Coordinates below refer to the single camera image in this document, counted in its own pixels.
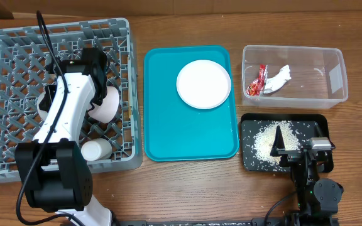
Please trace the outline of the white napkin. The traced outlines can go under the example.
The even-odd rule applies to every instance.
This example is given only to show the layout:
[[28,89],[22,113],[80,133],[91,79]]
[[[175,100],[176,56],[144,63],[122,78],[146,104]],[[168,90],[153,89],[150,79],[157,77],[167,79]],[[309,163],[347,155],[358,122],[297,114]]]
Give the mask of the white napkin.
[[291,79],[292,78],[290,76],[290,67],[289,65],[285,65],[280,69],[278,74],[266,80],[265,86],[263,88],[263,93],[270,94],[276,92]]

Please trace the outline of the red sauce packet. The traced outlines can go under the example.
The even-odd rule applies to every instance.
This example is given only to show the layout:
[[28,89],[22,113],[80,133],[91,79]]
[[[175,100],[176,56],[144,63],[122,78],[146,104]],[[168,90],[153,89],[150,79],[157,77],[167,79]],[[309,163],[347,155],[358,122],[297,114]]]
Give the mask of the red sauce packet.
[[249,96],[262,96],[265,88],[267,76],[268,76],[268,66],[260,65],[258,77],[253,80],[248,88],[246,89],[246,93]]

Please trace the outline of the large white plate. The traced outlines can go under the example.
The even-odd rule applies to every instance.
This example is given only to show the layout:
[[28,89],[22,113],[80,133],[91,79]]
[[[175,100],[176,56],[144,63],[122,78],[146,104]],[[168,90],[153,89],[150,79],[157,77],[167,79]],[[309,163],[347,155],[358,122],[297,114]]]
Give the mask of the large white plate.
[[196,60],[178,73],[177,93],[189,106],[213,109],[220,106],[231,93],[231,77],[226,69],[211,60]]

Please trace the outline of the pink shallow bowl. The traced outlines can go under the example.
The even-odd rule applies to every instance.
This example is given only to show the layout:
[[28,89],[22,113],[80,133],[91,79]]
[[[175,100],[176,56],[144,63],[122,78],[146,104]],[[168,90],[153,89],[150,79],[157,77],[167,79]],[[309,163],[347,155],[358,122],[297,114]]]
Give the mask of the pink shallow bowl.
[[110,122],[119,109],[119,91],[115,87],[107,87],[107,94],[101,105],[93,104],[94,108],[88,112],[93,119],[102,123]]

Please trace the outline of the grey bowl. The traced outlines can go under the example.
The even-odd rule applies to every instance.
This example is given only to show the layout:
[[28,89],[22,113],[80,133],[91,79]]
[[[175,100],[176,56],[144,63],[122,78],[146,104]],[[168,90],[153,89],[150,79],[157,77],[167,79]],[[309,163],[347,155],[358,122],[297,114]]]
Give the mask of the grey bowl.
[[37,112],[38,115],[41,117],[41,119],[43,121],[46,120],[47,116],[48,116],[48,110],[45,107],[45,103],[44,103],[44,98],[45,98],[45,94],[46,92],[42,92],[38,98],[37,98],[37,102],[36,102],[36,106],[37,106]]

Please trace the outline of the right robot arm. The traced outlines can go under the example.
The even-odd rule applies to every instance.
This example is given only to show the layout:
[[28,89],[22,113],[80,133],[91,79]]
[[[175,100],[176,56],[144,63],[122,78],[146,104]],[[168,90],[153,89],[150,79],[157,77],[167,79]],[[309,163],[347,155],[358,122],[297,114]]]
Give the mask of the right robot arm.
[[[280,127],[276,128],[275,140],[270,155],[279,157],[279,166],[289,167],[295,191],[276,202],[266,213],[265,225],[338,225],[332,216],[338,212],[344,188],[334,180],[319,177],[318,168],[328,162],[335,145],[324,137],[319,126],[315,126],[316,137],[298,150],[287,150]],[[271,212],[297,195],[299,209],[285,214],[281,219],[269,221]]]

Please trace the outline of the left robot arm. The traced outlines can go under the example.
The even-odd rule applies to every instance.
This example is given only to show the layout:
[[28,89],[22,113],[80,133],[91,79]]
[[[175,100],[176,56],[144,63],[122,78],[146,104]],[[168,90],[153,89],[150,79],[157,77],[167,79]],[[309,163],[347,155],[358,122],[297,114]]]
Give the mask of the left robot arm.
[[18,220],[30,224],[21,215],[26,198],[30,207],[50,213],[36,224],[65,217],[76,225],[117,225],[112,210],[92,194],[92,173],[79,148],[86,112],[100,106],[107,94],[107,56],[98,48],[84,48],[80,59],[54,59],[52,64],[57,84],[47,118],[32,142],[15,149],[22,182]]

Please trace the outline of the black waste tray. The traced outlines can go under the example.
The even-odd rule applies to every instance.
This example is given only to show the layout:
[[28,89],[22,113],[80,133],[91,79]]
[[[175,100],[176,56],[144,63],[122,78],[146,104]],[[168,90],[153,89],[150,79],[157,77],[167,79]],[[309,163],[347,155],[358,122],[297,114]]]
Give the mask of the black waste tray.
[[290,168],[282,168],[278,165],[271,165],[268,162],[260,161],[253,149],[254,136],[260,129],[269,125],[272,121],[289,121],[292,129],[299,139],[300,149],[309,145],[309,139],[314,137],[314,124],[318,123],[324,133],[329,137],[327,120],[320,114],[263,114],[247,113],[241,117],[241,145],[243,155],[243,166],[247,171],[259,171],[269,173],[288,173]]

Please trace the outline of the grey dishwasher rack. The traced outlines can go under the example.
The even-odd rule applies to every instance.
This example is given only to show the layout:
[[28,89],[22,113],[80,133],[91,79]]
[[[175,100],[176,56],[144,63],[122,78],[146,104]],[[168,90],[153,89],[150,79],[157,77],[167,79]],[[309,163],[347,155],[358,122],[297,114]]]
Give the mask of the grey dishwasher rack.
[[[112,146],[108,159],[89,162],[93,173],[131,170],[142,162],[137,70],[129,22],[124,18],[48,25],[54,54],[77,60],[84,48],[107,57],[107,86],[119,91],[116,116],[105,124],[86,116],[80,143],[103,138]],[[0,183],[19,181],[14,152],[31,141],[43,124],[38,99],[54,82],[46,71],[51,56],[37,26],[0,29]]]

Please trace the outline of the pile of rice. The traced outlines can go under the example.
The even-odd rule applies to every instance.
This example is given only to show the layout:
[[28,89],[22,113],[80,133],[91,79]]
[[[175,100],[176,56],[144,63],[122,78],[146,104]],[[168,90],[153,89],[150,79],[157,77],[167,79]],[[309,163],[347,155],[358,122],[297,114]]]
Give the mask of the pile of rice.
[[262,127],[259,133],[254,136],[253,149],[256,151],[255,156],[260,161],[268,162],[271,165],[278,165],[280,160],[280,157],[270,156],[277,126],[280,126],[286,150],[297,150],[300,147],[299,139],[293,132],[291,122],[272,121],[269,125]]

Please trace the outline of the clear plastic bin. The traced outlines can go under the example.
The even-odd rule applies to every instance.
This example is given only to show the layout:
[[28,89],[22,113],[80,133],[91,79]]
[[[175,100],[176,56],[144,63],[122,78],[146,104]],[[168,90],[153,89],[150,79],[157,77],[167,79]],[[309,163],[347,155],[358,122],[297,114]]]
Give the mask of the clear plastic bin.
[[[267,67],[268,78],[289,66],[291,79],[270,94],[248,95],[249,85]],[[330,109],[348,99],[343,53],[337,48],[247,45],[243,48],[242,103],[258,107]]]

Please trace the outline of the teal serving tray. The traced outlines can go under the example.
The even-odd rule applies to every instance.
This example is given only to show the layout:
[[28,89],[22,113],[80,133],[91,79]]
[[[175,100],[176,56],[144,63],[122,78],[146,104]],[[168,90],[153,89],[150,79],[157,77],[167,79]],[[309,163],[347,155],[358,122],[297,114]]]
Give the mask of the teal serving tray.
[[[211,60],[231,77],[231,93],[218,107],[196,109],[178,95],[178,73],[196,60]],[[144,60],[145,153],[154,161],[228,159],[239,149],[231,62],[222,46],[155,48]]]

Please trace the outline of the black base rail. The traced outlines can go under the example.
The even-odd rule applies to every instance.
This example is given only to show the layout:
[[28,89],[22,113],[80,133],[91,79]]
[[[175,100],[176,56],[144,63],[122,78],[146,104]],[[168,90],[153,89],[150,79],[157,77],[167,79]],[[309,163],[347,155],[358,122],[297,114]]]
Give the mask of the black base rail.
[[[120,226],[264,226],[264,218],[252,218],[251,220],[212,220],[206,222],[194,222],[194,221],[173,221],[173,222],[147,222],[146,220],[122,220],[116,225]],[[283,218],[269,218],[267,219],[267,226],[282,226],[282,225],[294,225]],[[304,223],[300,225],[332,225],[339,226],[337,218],[333,218],[331,224],[326,223]]]

